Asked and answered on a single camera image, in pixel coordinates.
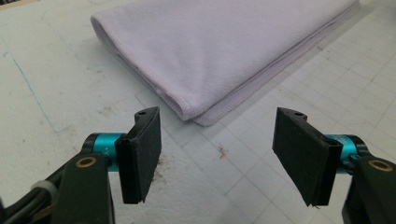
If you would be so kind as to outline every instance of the purple towel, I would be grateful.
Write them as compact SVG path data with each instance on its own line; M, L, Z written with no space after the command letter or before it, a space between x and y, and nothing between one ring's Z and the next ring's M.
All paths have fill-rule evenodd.
M358 0L140 0L98 37L183 119L212 125L359 8Z

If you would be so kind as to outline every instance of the white tabletop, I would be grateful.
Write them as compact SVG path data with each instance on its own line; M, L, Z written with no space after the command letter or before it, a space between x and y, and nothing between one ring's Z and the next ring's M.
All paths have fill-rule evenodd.
M273 153L278 106L323 133L353 133L396 161L396 2L361 10L217 124L183 122L101 45L90 16L131 0L41 0L0 10L0 196L11 205L76 155L90 133L125 133L161 108L163 154L146 203L117 223L342 223L350 177L331 204L304 204ZM220 159L218 147L227 151Z

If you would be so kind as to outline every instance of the folded edge of cloth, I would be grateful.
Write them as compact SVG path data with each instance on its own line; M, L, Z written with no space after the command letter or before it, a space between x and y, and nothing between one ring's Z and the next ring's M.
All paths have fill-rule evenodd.
M270 2L274 15L262 12L272 10L262 6ZM357 0L316 2L327 7L323 8L326 17L311 22L295 12L300 4L295 2L296 6L284 9L278 1L267 0L145 0L97 13L92 16L92 26L106 48L182 119L208 126L359 8ZM304 4L318 17L317 6L309 1ZM270 23L279 20L278 12L285 14L280 18L303 21L291 26L292 38L281 37L288 33L281 24ZM258 30L262 22L257 19L266 22L263 27L268 31Z

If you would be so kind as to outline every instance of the blue pen mark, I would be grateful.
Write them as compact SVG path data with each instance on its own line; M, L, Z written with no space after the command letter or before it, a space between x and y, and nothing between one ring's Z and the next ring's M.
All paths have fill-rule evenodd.
M38 104L38 107L40 108L41 113L43 114L43 116L44 116L44 118L46 119L46 121L49 123L49 126L52 128L52 130L53 130L55 133L61 133L61 132L63 132L64 130L70 128L72 125L69 125L69 126L67 126L66 128L63 128L63 129L61 129L61 130L56 130L56 129L55 129L54 125L53 125L52 122L50 121L49 116L48 116L47 113L44 111L43 106L41 105L40 101L38 100L37 95L35 94L35 91L33 90L32 85L30 84L29 80L27 79L26 75L24 74L23 69L21 68L21 66L19 65L19 63L17 62L17 60L14 58L14 56L12 55L12 53L9 51L8 45L7 45L6 41L4 40L4 38L3 38L2 36L0 36L0 37L1 37L1 39L3 40L3 42L4 42L5 46L6 46L6 49L8 49L8 52L6 52L3 56L9 54L9 56L11 57L11 59L14 61L15 65L16 65L16 66L18 67L18 69L20 70L20 73L21 73L23 79L25 80L25 82L26 82L26 84L27 84L27 86L28 86L28 88L29 88L29 90L30 90L30 93L32 93L32 95L35 97L35 102Z

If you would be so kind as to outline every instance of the lavender cloth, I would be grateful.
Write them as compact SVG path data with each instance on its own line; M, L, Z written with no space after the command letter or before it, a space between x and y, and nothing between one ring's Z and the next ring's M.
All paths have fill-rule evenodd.
M183 119L212 125L358 0L140 0L92 16L104 45Z

